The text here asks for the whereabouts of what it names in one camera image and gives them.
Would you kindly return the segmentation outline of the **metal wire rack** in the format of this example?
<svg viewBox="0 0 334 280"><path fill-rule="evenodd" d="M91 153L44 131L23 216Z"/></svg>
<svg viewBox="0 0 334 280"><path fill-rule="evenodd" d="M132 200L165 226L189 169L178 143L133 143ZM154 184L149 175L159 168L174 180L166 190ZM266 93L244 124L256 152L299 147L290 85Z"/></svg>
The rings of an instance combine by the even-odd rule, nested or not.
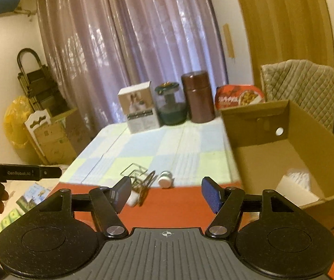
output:
<svg viewBox="0 0 334 280"><path fill-rule="evenodd" d="M149 171L144 166L131 163L127 168L122 170L121 176L127 176L131 179L131 190L140 194L138 206L142 206L151 185L157 178L156 171Z"/></svg>

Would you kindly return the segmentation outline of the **green white pill bottle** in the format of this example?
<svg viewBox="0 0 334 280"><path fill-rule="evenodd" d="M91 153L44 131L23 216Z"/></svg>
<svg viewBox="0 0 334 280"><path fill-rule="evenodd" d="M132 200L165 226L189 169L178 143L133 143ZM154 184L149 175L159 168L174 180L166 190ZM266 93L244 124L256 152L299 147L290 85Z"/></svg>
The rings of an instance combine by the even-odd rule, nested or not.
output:
<svg viewBox="0 0 334 280"><path fill-rule="evenodd" d="M158 185L161 188L170 188L173 183L173 175L170 171L163 171L157 179Z"/></svg>

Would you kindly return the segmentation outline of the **yellow plastic bag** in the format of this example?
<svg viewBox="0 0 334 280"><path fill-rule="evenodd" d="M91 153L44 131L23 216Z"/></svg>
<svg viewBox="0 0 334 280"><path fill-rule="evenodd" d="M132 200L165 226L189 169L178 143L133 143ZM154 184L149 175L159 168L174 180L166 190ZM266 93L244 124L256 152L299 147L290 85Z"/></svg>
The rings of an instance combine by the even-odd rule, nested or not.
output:
<svg viewBox="0 0 334 280"><path fill-rule="evenodd" d="M23 95L14 99L6 109L3 128L6 138L15 149L24 149L29 143L25 122L33 113L29 99Z"/></svg>

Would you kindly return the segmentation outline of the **cardboard boxes on floor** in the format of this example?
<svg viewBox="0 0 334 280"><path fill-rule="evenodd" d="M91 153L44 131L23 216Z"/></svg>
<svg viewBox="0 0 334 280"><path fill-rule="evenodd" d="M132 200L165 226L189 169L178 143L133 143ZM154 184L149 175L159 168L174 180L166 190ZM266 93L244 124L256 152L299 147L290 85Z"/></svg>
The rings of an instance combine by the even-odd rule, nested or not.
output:
<svg viewBox="0 0 334 280"><path fill-rule="evenodd" d="M37 153L47 164L71 164L91 142L77 109L51 117L45 109L31 114L25 127Z"/></svg>

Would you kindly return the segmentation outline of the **brown cardboard box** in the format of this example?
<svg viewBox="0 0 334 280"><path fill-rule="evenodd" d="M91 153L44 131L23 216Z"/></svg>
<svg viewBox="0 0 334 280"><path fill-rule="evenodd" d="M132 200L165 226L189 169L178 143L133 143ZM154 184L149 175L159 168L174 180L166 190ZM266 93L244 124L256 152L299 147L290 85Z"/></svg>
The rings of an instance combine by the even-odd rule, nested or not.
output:
<svg viewBox="0 0 334 280"><path fill-rule="evenodd" d="M291 170L309 173L317 200L302 209L334 231L334 134L291 101L220 111L230 175L250 194L276 189Z"/></svg>

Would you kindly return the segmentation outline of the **checked pastel tablecloth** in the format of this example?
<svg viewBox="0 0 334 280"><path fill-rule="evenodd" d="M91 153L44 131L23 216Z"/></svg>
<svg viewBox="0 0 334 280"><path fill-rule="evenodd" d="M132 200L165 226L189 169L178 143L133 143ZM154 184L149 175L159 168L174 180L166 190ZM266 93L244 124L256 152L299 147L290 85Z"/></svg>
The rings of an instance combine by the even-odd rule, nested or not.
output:
<svg viewBox="0 0 334 280"><path fill-rule="evenodd" d="M174 186L198 186L205 176L219 184L239 181L221 118L197 124L163 126L130 133L126 123L109 125L71 163L60 181L113 186L130 166L160 174L169 171Z"/></svg>

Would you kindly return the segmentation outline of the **red beef rice bowl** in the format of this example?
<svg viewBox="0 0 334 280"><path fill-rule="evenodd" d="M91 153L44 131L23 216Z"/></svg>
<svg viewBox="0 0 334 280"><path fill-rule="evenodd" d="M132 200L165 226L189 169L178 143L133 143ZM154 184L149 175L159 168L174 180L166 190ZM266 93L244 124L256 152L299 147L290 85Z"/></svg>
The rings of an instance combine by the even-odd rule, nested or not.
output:
<svg viewBox="0 0 334 280"><path fill-rule="evenodd" d="M265 102L264 93L254 85L224 85L217 88L217 110Z"/></svg>

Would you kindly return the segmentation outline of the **white product box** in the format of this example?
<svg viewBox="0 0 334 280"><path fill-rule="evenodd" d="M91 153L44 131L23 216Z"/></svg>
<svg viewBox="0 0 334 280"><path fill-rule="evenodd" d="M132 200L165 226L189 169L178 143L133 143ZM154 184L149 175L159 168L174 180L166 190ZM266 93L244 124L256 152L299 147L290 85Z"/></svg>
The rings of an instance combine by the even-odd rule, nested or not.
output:
<svg viewBox="0 0 334 280"><path fill-rule="evenodd" d="M131 134L161 126L150 81L122 88L117 96Z"/></svg>

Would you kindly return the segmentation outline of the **green glass jar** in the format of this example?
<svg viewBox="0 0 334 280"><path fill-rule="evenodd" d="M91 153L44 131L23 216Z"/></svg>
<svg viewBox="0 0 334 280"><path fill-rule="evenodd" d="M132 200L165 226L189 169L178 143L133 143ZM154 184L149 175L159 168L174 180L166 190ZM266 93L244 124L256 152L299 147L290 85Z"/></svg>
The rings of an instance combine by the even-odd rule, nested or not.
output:
<svg viewBox="0 0 334 280"><path fill-rule="evenodd" d="M155 88L158 115L164 125L182 124L187 118L184 92L177 82L165 82Z"/></svg>

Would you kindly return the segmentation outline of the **brown metal canister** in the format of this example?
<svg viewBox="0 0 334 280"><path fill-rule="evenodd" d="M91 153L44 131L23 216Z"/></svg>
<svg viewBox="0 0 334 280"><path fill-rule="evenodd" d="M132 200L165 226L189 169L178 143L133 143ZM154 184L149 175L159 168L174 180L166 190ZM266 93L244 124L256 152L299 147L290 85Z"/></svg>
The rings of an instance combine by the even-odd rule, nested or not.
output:
<svg viewBox="0 0 334 280"><path fill-rule="evenodd" d="M193 123L207 123L215 118L213 95L207 71L193 71L181 76L188 114Z"/></svg>

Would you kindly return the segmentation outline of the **purple curtain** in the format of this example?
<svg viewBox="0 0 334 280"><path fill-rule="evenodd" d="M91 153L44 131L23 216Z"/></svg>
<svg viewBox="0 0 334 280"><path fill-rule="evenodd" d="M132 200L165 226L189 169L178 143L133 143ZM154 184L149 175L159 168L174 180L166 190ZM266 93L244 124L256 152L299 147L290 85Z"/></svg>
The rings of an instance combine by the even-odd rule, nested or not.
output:
<svg viewBox="0 0 334 280"><path fill-rule="evenodd" d="M204 70L228 81L211 0L36 0L45 57L91 132L124 121L121 88Z"/></svg>

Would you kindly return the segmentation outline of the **wooden door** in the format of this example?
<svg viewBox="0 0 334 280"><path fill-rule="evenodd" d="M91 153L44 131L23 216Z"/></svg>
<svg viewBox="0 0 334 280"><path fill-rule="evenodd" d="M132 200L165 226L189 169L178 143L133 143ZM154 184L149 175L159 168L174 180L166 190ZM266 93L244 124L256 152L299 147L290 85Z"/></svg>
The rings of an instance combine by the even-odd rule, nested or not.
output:
<svg viewBox="0 0 334 280"><path fill-rule="evenodd" d="M326 0L238 0L255 86L260 68L291 59L334 67L334 39Z"/></svg>

